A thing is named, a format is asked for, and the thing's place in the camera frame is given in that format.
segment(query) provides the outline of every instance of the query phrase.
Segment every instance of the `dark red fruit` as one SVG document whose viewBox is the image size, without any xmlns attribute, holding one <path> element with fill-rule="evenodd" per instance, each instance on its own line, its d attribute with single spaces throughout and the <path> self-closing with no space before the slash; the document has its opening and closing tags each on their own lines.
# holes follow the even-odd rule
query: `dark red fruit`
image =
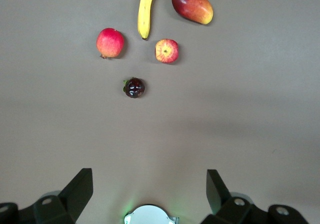
<svg viewBox="0 0 320 224">
<path fill-rule="evenodd" d="M 124 83 L 125 86 L 123 88 L 123 91 L 130 98 L 140 97 L 144 93 L 146 88 L 142 80 L 135 77 L 132 77 L 129 80 L 125 80 Z"/>
</svg>

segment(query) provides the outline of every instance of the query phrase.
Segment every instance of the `gray table surface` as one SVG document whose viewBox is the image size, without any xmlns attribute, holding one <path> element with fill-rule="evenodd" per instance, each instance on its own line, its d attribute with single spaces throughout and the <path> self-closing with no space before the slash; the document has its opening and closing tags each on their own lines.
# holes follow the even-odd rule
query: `gray table surface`
<svg viewBox="0 0 320 224">
<path fill-rule="evenodd" d="M 320 0 L 209 1 L 202 26 L 154 0 L 144 41 L 140 0 L 0 0 L 0 202 L 27 207 L 90 167 L 78 224 L 120 224 L 144 203 L 194 224 L 217 169 L 261 209 L 318 223 Z M 107 27 L 125 37 L 120 58 L 99 58 Z M 163 38 L 175 65 L 155 59 Z M 143 98 L 122 92 L 132 76 Z"/>
</svg>

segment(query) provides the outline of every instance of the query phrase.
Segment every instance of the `mango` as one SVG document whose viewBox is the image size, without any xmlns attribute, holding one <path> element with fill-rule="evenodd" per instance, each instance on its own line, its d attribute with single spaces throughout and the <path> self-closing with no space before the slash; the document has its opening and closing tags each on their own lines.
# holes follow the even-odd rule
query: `mango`
<svg viewBox="0 0 320 224">
<path fill-rule="evenodd" d="M 214 10 L 208 0 L 171 0 L 175 11 L 185 19 L 208 24 L 214 17 Z"/>
</svg>

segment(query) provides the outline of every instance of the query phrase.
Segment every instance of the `red apple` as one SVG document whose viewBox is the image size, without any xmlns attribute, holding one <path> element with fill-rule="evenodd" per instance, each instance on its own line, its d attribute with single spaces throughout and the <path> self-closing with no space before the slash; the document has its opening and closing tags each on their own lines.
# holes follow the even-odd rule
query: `red apple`
<svg viewBox="0 0 320 224">
<path fill-rule="evenodd" d="M 103 59 L 118 56 L 123 49 L 124 43 L 122 34 L 112 28 L 102 30 L 96 39 L 97 49 Z"/>
<path fill-rule="evenodd" d="M 174 40 L 163 39 L 155 46 L 155 57 L 162 63 L 170 64 L 179 57 L 178 44 Z"/>
<path fill-rule="evenodd" d="M 208 24 L 214 16 L 214 10 L 208 0 L 171 0 L 175 11 L 182 17 Z"/>
</svg>

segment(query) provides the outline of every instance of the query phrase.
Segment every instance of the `yellow banana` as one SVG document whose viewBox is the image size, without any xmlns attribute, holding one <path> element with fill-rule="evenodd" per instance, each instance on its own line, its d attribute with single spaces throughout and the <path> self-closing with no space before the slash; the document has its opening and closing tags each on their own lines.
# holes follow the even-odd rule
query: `yellow banana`
<svg viewBox="0 0 320 224">
<path fill-rule="evenodd" d="M 140 0 L 138 12 L 138 32 L 145 40 L 150 32 L 152 0 Z"/>
</svg>

